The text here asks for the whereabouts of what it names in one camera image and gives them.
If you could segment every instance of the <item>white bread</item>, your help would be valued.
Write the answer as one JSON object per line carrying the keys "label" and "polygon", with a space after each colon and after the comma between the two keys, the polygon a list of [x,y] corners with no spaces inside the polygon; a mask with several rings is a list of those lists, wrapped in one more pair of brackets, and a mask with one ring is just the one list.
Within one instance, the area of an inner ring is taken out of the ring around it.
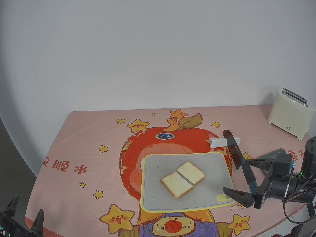
{"label": "white bread", "polygon": [[175,197],[180,198],[194,187],[183,179],[177,172],[174,172],[160,180],[160,182]]}
{"label": "white bread", "polygon": [[177,171],[194,185],[197,185],[205,177],[204,173],[189,161],[181,165]]}

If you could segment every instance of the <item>pink tablecloth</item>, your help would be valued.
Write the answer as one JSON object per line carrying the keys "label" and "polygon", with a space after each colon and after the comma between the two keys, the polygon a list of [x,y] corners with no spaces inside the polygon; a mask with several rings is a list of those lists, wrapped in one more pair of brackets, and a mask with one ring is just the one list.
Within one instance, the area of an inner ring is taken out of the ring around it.
{"label": "pink tablecloth", "polygon": [[[267,199],[261,210],[235,203],[190,213],[146,213],[139,207],[140,162],[148,154],[208,152],[210,132],[222,137],[229,129],[241,138],[240,149],[249,157],[283,148],[294,155],[299,171],[308,136],[299,141],[269,125],[270,109],[263,105],[73,112],[37,177],[26,223],[30,226],[43,209],[45,236],[258,235],[285,220],[281,201]],[[161,133],[173,138],[162,141]],[[249,191],[242,170],[232,171],[235,189]],[[263,173],[253,171],[260,185]],[[286,210],[291,215],[301,207],[288,203]],[[170,228],[172,223],[182,228]]]}

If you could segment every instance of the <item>white toaster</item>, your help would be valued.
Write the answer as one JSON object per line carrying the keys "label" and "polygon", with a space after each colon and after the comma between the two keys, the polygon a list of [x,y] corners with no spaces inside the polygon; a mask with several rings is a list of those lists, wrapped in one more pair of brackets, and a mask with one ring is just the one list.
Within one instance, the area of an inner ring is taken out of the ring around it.
{"label": "white toaster", "polygon": [[314,114],[314,106],[306,98],[280,88],[276,94],[268,123],[296,136],[302,140]]}

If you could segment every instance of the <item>cable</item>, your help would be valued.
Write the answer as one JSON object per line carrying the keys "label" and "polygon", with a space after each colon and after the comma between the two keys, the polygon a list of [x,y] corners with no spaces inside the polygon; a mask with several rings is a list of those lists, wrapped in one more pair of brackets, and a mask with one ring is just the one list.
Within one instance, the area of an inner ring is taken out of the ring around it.
{"label": "cable", "polygon": [[285,215],[285,217],[287,218],[287,220],[290,221],[290,222],[292,222],[292,223],[294,223],[294,224],[303,224],[303,223],[306,223],[307,221],[310,221],[311,219],[313,219],[313,218],[316,216],[316,214],[315,214],[315,215],[313,215],[312,217],[310,217],[309,219],[307,219],[307,220],[305,220],[305,221],[302,221],[302,222],[295,222],[295,221],[289,219],[289,217],[287,216],[286,211],[285,211],[285,203],[284,203],[284,202],[283,202],[283,211],[284,211],[284,215]]}
{"label": "cable", "polygon": [[294,197],[295,195],[297,195],[297,194],[300,192],[300,190],[301,190],[302,188],[305,187],[305,185],[309,182],[309,180],[312,178],[312,176],[313,176],[313,175],[310,175],[310,177],[305,181],[305,183],[304,183],[297,191],[295,191],[295,192],[293,192],[291,195],[289,195],[289,196],[285,199],[285,201],[288,202],[289,200],[292,200],[293,197]]}
{"label": "cable", "polygon": [[310,217],[309,219],[305,220],[305,221],[302,221],[302,222],[295,222],[293,220],[291,220],[287,214],[286,214],[286,211],[285,211],[285,204],[295,198],[298,198],[299,196],[303,195],[304,193],[306,192],[309,192],[309,191],[312,191],[314,188],[312,189],[309,189],[307,191],[302,191],[302,192],[299,192],[302,188],[304,188],[304,186],[309,182],[309,180],[312,178],[313,175],[310,175],[310,177],[305,181],[305,183],[296,191],[296,192],[293,192],[291,195],[289,195],[287,198],[285,198],[283,200],[283,212],[284,212],[284,215],[285,217],[287,218],[288,221],[294,223],[294,224],[303,224],[303,223],[306,223],[308,221],[310,221],[311,219],[313,219],[314,217],[316,217],[316,214],[313,215],[312,217]]}

